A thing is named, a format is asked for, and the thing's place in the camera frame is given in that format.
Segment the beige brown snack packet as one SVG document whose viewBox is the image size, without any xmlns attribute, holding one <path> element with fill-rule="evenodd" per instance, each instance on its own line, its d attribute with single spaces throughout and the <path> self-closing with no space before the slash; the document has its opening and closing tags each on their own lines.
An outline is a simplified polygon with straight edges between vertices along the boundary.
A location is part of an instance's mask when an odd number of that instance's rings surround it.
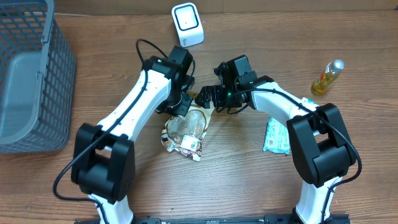
<svg viewBox="0 0 398 224">
<path fill-rule="evenodd" d="M 198 93 L 189 91 L 195 99 Z M 208 109 L 192 101 L 186 116 L 172 116 L 165 123 L 161 132 L 161 143 L 167 151 L 177 151 L 199 162 L 203 151 L 202 145 L 207 134 L 214 106 Z"/>
</svg>

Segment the teal snack packet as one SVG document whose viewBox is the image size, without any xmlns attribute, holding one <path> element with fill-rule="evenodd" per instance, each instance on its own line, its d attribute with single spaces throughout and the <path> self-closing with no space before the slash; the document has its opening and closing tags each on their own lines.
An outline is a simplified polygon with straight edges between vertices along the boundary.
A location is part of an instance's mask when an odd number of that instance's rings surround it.
<svg viewBox="0 0 398 224">
<path fill-rule="evenodd" d="M 267 123 L 263 151 L 270 151 L 276 154 L 290 154 L 288 130 L 273 117 Z"/>
</svg>

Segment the teal Kleenex tissue pack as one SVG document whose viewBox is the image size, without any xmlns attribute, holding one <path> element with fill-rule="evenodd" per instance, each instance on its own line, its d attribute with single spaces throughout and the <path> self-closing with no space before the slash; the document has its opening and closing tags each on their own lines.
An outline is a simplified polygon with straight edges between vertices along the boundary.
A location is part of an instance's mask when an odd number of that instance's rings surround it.
<svg viewBox="0 0 398 224">
<path fill-rule="evenodd" d="M 314 102 L 311 99 L 306 98 L 306 97 L 303 97 L 302 101 L 305 102 L 306 104 L 311 104 L 311 105 L 314 105 L 314 106 L 318 106 L 318 104 L 316 102 Z"/>
</svg>

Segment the silver capped amber bottle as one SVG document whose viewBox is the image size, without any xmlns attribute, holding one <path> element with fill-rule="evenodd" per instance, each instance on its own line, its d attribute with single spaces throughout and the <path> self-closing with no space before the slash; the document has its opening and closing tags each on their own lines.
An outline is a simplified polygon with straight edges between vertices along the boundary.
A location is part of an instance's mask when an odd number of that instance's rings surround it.
<svg viewBox="0 0 398 224">
<path fill-rule="evenodd" d="M 320 77 L 313 81 L 310 88 L 311 92 L 314 95 L 325 94 L 328 87 L 339 77 L 344 67 L 345 63 L 340 59 L 330 62 Z"/>
</svg>

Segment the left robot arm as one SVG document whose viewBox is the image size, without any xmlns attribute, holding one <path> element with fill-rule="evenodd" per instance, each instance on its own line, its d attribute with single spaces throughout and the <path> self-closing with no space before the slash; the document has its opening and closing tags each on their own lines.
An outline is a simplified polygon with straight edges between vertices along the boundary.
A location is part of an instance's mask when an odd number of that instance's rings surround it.
<svg viewBox="0 0 398 224">
<path fill-rule="evenodd" d="M 84 123 L 78 129 L 71 180 L 96 205 L 98 223 L 132 223 L 127 194 L 135 176 L 134 143 L 153 112 L 187 114 L 193 64 L 192 54 L 179 46 L 166 58 L 152 56 L 112 113 L 95 126 Z"/>
</svg>

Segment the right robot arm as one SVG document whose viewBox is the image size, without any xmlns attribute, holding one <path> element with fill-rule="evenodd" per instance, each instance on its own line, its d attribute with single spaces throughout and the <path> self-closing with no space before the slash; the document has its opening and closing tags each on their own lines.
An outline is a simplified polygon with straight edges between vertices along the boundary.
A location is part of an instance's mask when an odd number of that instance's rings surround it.
<svg viewBox="0 0 398 224">
<path fill-rule="evenodd" d="M 330 213 L 335 189 L 361 173 L 339 109 L 318 106 L 286 92 L 270 77 L 258 77 L 246 55 L 214 69 L 220 85 L 204 86 L 196 104 L 217 112 L 247 107 L 269 114 L 288 130 L 295 168 L 303 180 L 300 200 L 291 215 L 266 215 L 265 223 L 349 223 L 348 215 Z"/>
</svg>

